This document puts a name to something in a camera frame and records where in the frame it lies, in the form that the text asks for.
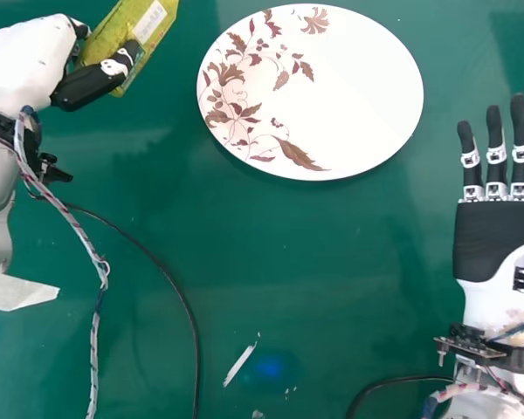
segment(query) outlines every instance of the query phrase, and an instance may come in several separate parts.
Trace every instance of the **robotic hand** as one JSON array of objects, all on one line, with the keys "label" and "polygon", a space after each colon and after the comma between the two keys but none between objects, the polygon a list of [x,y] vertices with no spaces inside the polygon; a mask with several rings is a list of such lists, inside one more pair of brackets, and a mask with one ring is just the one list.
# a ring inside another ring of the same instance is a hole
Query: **robotic hand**
[{"label": "robotic hand", "polygon": [[[470,124],[458,124],[464,198],[456,215],[453,274],[465,293],[464,321],[452,325],[447,337],[435,341],[441,365],[445,354],[456,355],[455,380],[480,386],[474,393],[456,395],[445,419],[524,417],[523,95],[513,97],[511,116],[514,165],[510,189],[499,108],[487,110],[485,187]],[[485,386],[504,389],[516,406],[504,395],[487,394]]]},{"label": "robotic hand", "polygon": [[[123,84],[134,67],[140,46],[130,40],[111,58],[68,73],[78,42],[90,34],[87,25],[62,14],[0,30],[0,273],[9,267],[12,253],[7,222],[19,177],[13,152],[19,111],[24,106],[75,111]],[[40,139],[27,127],[25,153],[33,171],[45,183],[71,181],[54,166],[56,157],[40,154],[39,147]]]}]

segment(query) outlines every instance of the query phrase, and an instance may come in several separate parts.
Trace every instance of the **yellow snack bag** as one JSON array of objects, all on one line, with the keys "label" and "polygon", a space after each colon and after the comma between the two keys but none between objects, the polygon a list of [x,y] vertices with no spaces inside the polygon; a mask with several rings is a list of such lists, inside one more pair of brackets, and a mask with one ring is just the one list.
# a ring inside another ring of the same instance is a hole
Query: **yellow snack bag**
[{"label": "yellow snack bag", "polygon": [[177,9],[178,0],[120,0],[86,41],[77,67],[97,64],[129,39],[137,40],[141,50],[132,72],[111,92],[122,97],[175,22]]}]

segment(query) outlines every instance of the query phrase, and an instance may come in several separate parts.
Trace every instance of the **striped wire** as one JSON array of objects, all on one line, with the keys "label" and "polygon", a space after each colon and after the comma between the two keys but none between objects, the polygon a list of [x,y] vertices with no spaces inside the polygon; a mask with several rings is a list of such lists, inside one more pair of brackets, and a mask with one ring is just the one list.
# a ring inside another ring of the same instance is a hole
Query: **striped wire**
[{"label": "striped wire", "polygon": [[97,356],[98,343],[97,334],[99,332],[100,325],[100,309],[105,296],[105,292],[108,289],[108,275],[111,268],[108,262],[99,256],[95,248],[93,247],[91,240],[81,228],[81,225],[76,221],[73,215],[70,213],[68,208],[52,194],[52,192],[38,179],[35,172],[27,163],[27,157],[24,149],[24,131],[25,122],[29,121],[35,131],[36,135],[40,135],[40,122],[37,113],[30,107],[25,106],[19,113],[14,132],[14,149],[16,151],[17,164],[21,170],[21,177],[24,180],[25,187],[31,192],[31,186],[35,188],[41,196],[44,196],[46,200],[54,206],[64,219],[72,226],[79,240],[86,248],[87,254],[92,260],[95,269],[100,278],[100,289],[99,295],[95,303],[95,309],[93,311],[93,323],[91,327],[91,349],[90,349],[90,362],[91,362],[91,386],[89,392],[89,406],[87,408],[86,419],[94,419],[95,413],[97,412],[97,400],[99,395],[99,360]]},{"label": "striped wire", "polygon": [[444,390],[436,391],[425,400],[420,419],[431,419],[434,416],[435,410],[440,403],[449,401],[452,397],[457,395],[466,395],[470,393],[480,393],[482,395],[490,395],[497,397],[506,402],[510,406],[519,410],[524,416],[524,401],[520,400],[515,395],[511,395],[503,389],[493,386],[486,386],[478,383],[470,384],[452,384],[447,386]]}]

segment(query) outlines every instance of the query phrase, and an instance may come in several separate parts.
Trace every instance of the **green tabletop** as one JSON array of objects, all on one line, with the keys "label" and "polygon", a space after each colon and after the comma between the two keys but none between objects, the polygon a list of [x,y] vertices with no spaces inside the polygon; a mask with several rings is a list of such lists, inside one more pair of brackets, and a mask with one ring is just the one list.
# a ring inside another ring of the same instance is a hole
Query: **green tabletop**
[{"label": "green tabletop", "polygon": [[[266,419],[341,418],[371,381],[450,373],[438,367],[432,337],[459,321],[464,306],[451,273],[462,182],[456,123],[468,118],[483,141],[486,107],[501,104],[510,127],[509,99],[524,92],[524,1],[334,0],[407,45],[424,80],[421,121],[396,156],[364,175],[271,177],[216,144],[195,93],[214,39],[278,4],[183,0],[122,100],[42,113],[43,150],[75,175],[54,192],[135,234],[189,296],[203,344],[201,418],[250,419],[255,410]],[[113,6],[0,0],[0,28],[56,12],[96,25]],[[0,313],[0,419],[83,419],[99,280],[55,210],[21,187],[17,196],[10,273],[62,291],[50,304]],[[113,268],[97,419],[190,418],[194,353],[178,298],[131,244],[79,220]],[[430,390],[386,390],[360,417],[414,417]]]}]

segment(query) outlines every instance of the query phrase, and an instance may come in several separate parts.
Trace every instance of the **white plate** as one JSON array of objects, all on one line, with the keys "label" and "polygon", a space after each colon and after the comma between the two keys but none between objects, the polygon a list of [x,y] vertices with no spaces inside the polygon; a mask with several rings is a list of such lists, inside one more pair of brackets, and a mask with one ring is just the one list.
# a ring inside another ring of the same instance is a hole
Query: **white plate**
[{"label": "white plate", "polygon": [[267,173],[305,181],[357,175],[411,137],[423,82],[377,22],[334,6],[291,4],[225,31],[197,81],[217,140]]}]

